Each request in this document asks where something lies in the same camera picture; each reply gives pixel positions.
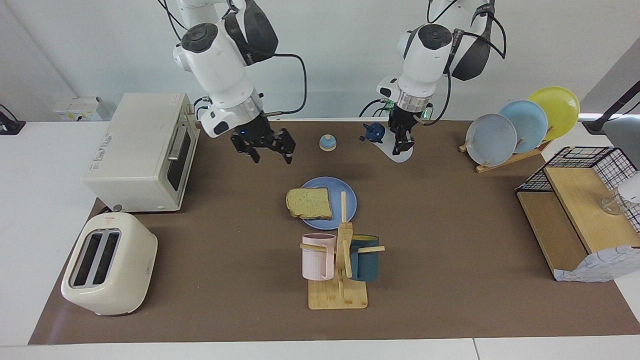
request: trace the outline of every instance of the white plastic stand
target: white plastic stand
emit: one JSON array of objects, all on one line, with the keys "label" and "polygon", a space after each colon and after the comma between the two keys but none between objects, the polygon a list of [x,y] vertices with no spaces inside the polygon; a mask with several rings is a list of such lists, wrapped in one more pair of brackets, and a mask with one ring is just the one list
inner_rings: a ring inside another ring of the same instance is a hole
[{"label": "white plastic stand", "polygon": [[382,143],[370,142],[373,145],[377,146],[382,152],[385,153],[391,160],[396,163],[403,163],[411,158],[413,154],[413,147],[408,151],[403,151],[398,155],[393,155],[394,145],[396,144],[396,138],[394,134],[389,130],[387,126],[385,126],[385,135],[382,138]]}]

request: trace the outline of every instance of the electrical box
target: electrical box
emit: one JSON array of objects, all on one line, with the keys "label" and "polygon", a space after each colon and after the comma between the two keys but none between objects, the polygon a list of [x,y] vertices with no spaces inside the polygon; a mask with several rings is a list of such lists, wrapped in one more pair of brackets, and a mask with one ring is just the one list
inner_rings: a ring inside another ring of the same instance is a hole
[{"label": "electrical box", "polygon": [[111,115],[99,97],[83,96],[59,102],[53,109],[60,121],[109,121]]}]

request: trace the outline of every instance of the wooden peg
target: wooden peg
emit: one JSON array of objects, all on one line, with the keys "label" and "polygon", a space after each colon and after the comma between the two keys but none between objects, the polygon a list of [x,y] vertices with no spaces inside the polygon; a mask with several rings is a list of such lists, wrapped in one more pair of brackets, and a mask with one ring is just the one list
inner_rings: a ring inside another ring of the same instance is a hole
[{"label": "wooden peg", "polygon": [[319,251],[319,252],[326,252],[326,247],[324,246],[318,246],[318,245],[309,245],[309,244],[300,244],[300,248],[301,249],[307,249],[307,250],[313,250],[313,251]]},{"label": "wooden peg", "polygon": [[458,147],[458,151],[460,152],[467,152],[467,146],[469,146],[469,140],[465,141],[464,144],[460,145]]},{"label": "wooden peg", "polygon": [[347,222],[347,192],[340,192],[340,207],[342,210],[342,222]]},{"label": "wooden peg", "polygon": [[353,271],[351,269],[351,256],[349,254],[349,248],[351,247],[350,243],[347,243],[346,241],[342,242],[342,251],[344,254],[344,269],[345,269],[345,274],[347,275],[347,277],[352,278],[353,277]]},{"label": "wooden peg", "polygon": [[487,164],[489,164],[489,160],[485,161],[484,163],[482,163],[482,165],[478,165],[476,166],[476,172],[483,172],[487,169]]},{"label": "wooden peg", "polygon": [[542,141],[542,143],[540,144],[540,146],[538,146],[537,148],[535,148],[534,150],[538,150],[540,152],[542,152],[542,150],[546,149],[547,146],[551,143],[551,140],[545,140]]},{"label": "wooden peg", "polygon": [[338,294],[344,299],[344,279],[342,278],[342,269],[338,269]]},{"label": "wooden peg", "polygon": [[384,250],[385,250],[384,246],[361,247],[358,249],[358,254],[363,254],[366,252],[378,252],[378,251],[384,251]]}]

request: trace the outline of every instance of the white wall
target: white wall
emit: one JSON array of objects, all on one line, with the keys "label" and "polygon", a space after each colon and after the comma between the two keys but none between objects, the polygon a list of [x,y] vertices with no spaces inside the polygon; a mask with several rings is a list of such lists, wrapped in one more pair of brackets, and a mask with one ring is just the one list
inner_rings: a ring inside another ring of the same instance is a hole
[{"label": "white wall", "polygon": [[[638,81],[640,81],[640,38],[584,97],[580,103],[580,110],[583,113],[602,114]],[[631,99],[619,113],[627,112],[638,101],[640,101],[640,94]],[[631,114],[640,114],[640,106]]]},{"label": "white wall", "polygon": [[[192,74],[173,63],[176,39],[154,0],[5,1],[79,95],[101,96],[111,111],[125,92],[202,95]],[[376,98],[378,81],[400,73],[397,39],[424,22],[426,3],[259,0],[280,39],[278,50],[307,63],[309,100],[293,117],[357,116]],[[177,13],[171,0],[170,6]],[[637,0],[497,1],[496,15],[508,32],[508,58],[493,54],[481,77],[454,80],[449,119],[498,111],[549,85],[583,98],[636,40],[640,10]],[[1,71],[19,71],[19,62],[13,64]],[[299,105],[295,60],[273,58],[248,72],[266,94],[267,111]],[[433,98],[436,113],[445,93],[443,79]]]},{"label": "white wall", "polygon": [[0,103],[21,120],[54,121],[56,100],[73,96],[73,89],[0,0]]}]

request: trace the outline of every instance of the plate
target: plate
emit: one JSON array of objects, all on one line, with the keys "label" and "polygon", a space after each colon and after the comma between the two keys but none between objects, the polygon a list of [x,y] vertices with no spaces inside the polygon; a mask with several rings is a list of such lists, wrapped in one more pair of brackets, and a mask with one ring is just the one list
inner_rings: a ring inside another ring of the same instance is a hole
[{"label": "plate", "polygon": [[496,167],[507,161],[518,142],[516,129],[506,117],[487,114],[477,118],[467,130],[467,152],[478,164]]},{"label": "plate", "polygon": [[560,86],[542,88],[529,96],[529,100],[540,105],[547,114],[549,128],[545,141],[568,133],[578,121],[580,101],[569,90]]},{"label": "plate", "polygon": [[329,203],[331,205],[332,219],[302,219],[305,224],[310,227],[314,227],[318,230],[336,230],[340,226],[341,216],[341,199],[340,193],[347,193],[347,221],[350,222],[353,215],[356,214],[356,208],[358,207],[358,199],[356,199],[356,193],[353,189],[344,181],[336,179],[330,176],[321,176],[315,179],[307,181],[303,188],[327,188],[329,190]]},{"label": "plate", "polygon": [[533,101],[516,100],[505,105],[498,114],[506,117],[516,128],[517,142],[515,153],[531,151],[542,143],[547,135],[547,116],[545,111]]}]

